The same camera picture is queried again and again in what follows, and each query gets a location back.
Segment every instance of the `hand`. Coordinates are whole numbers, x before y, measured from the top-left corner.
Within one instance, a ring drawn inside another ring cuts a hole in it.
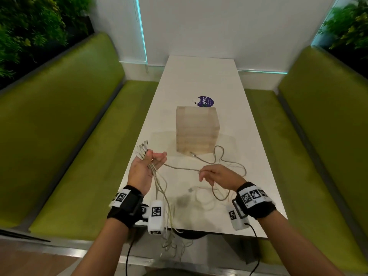
[[[212,164],[202,167],[200,170],[200,182],[202,182],[203,178],[205,178],[211,186],[216,182],[224,189],[234,192],[246,182],[243,177],[235,171],[224,167],[222,164]]]
[[[156,169],[159,169],[166,162],[166,156],[166,152],[153,153],[152,150],[148,149],[144,160],[136,157],[130,166],[127,185],[135,187],[145,196],[151,188],[153,176],[148,166],[153,164]]]

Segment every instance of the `black cable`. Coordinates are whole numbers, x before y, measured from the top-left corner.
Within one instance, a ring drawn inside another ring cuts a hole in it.
[[[257,234],[255,233],[255,230],[254,230],[254,228],[250,225],[250,224],[248,224],[248,223],[244,223],[244,224],[246,224],[247,226],[250,226],[251,228],[252,228],[252,230],[253,230],[253,232],[254,232],[254,236],[257,238]],[[255,266],[255,268],[251,271],[251,273],[249,274],[249,276],[251,276],[252,274],[253,274],[253,272],[257,269],[257,267],[258,267],[258,265],[260,264],[260,259],[258,259],[258,262],[257,262],[257,265]]]
[[[134,243],[134,239],[136,237],[136,231],[133,233],[133,237],[132,237],[132,242],[130,243],[130,247],[128,250],[128,254],[126,256],[126,262],[125,262],[125,276],[128,276],[128,258],[129,258],[129,254],[130,254],[130,250],[132,249],[133,243]]]

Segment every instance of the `bench backrest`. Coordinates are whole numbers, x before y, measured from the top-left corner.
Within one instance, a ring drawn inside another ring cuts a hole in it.
[[[368,235],[368,81],[309,46],[278,88]]]
[[[0,91],[0,227],[34,208],[123,77],[101,33]]]

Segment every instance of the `green plant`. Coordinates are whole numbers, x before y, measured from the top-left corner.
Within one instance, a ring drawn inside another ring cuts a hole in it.
[[[32,47],[50,40],[67,44],[67,25],[86,32],[80,17],[93,0],[0,0],[0,77],[12,77],[11,64],[32,56]]]
[[[330,49],[345,45],[368,51],[368,1],[354,0],[344,8],[333,8],[331,13],[319,30],[319,34],[334,36]]]

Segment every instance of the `wristband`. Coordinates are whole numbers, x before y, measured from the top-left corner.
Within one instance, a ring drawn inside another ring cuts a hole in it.
[[[252,182],[246,182],[236,191],[236,202],[242,211],[259,219],[268,216],[276,210],[276,206],[260,187]]]
[[[135,187],[127,185],[111,202],[108,218],[115,218],[131,228],[142,219],[142,201],[142,193]]]

